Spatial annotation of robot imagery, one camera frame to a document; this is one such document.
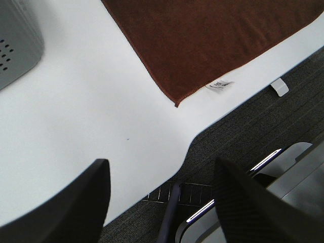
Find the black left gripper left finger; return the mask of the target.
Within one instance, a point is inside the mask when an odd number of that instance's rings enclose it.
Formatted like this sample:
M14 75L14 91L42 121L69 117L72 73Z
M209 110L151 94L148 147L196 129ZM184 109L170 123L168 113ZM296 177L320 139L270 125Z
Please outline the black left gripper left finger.
M111 197L110 166L97 159L51 199L1 227L1 242L98 242Z

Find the grey robot base platform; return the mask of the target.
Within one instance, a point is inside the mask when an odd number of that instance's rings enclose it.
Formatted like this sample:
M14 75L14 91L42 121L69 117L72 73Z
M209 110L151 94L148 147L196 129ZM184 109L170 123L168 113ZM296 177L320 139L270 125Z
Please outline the grey robot base platform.
M279 199L323 223L323 144L271 153L247 173ZM226 242L212 199L178 227L175 242Z

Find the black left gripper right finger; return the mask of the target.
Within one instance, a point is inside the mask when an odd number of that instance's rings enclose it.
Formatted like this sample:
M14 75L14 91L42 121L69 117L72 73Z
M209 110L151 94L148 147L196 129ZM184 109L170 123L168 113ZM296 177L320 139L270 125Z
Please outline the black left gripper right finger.
M323 223L279 199L237 164L216 158L215 209L226 242L323 242Z

